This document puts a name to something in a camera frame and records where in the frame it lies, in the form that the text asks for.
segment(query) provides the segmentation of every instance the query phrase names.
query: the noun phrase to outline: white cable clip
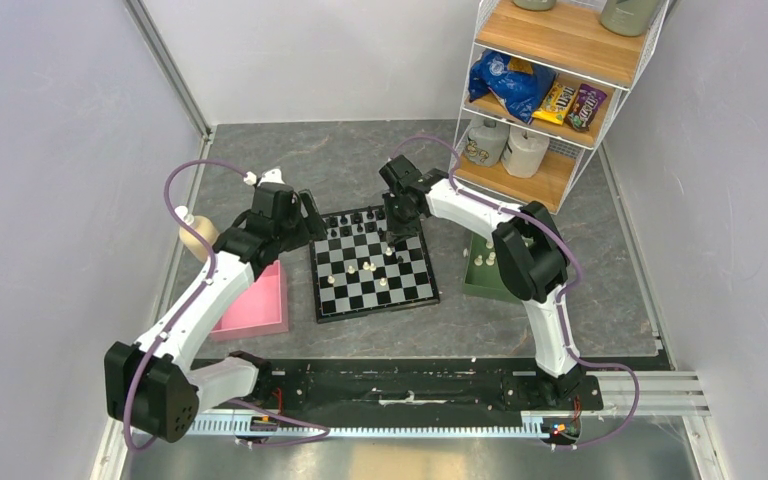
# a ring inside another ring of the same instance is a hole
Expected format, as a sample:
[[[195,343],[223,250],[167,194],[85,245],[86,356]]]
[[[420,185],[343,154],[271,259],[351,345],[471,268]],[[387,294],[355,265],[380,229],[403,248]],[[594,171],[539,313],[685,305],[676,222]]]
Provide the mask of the white cable clip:
[[[257,175],[254,172],[246,172],[246,176],[243,177],[243,183],[253,187],[257,183]]]

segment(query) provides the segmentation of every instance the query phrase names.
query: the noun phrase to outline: blue snack bag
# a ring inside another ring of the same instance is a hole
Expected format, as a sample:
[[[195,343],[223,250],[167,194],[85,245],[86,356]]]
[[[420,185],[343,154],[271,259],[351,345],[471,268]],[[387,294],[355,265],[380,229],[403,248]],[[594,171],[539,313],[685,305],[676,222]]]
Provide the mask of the blue snack bag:
[[[469,101],[492,92],[514,117],[529,123],[555,81],[555,71],[487,50],[469,69]]]

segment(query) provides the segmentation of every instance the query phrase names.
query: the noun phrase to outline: pink tray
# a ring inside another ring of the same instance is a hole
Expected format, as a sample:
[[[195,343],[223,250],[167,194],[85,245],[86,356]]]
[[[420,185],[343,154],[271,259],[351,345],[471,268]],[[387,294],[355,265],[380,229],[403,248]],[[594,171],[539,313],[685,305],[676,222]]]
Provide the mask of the pink tray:
[[[287,277],[281,262],[275,261],[234,300],[210,338],[223,341],[288,332],[287,317]]]

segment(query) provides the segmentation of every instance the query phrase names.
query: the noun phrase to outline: snack bag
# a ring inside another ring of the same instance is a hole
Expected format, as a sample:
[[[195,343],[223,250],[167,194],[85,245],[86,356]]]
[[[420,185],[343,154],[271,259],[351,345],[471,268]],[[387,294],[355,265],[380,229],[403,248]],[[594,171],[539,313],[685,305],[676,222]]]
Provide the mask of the snack bag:
[[[608,94],[605,92],[582,83],[578,89],[578,97],[575,99],[572,110],[567,114],[566,122],[579,132],[590,130],[590,124],[596,117],[599,106],[607,98]]]
[[[528,123],[554,79],[549,67],[487,50],[469,70],[469,101],[492,92],[508,113]]]
[[[552,89],[549,90],[549,95],[546,95],[546,98],[543,99],[543,105],[534,112],[534,118],[539,118],[556,125],[563,125],[564,117],[567,116],[567,112],[572,108],[575,92],[575,88],[555,82],[552,85]]]

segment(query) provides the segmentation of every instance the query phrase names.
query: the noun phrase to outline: green tray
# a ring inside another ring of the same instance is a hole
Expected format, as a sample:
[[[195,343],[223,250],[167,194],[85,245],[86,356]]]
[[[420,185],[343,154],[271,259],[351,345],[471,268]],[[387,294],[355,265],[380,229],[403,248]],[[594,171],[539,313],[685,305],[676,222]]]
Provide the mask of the green tray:
[[[492,249],[487,248],[487,240],[484,237],[473,234],[469,246],[469,256],[466,262],[466,275],[464,275],[464,294],[476,297],[492,298],[503,302],[520,303],[502,283],[502,277],[499,276],[499,263],[493,266],[482,264],[477,266],[473,260],[481,255],[487,260],[487,255]]]

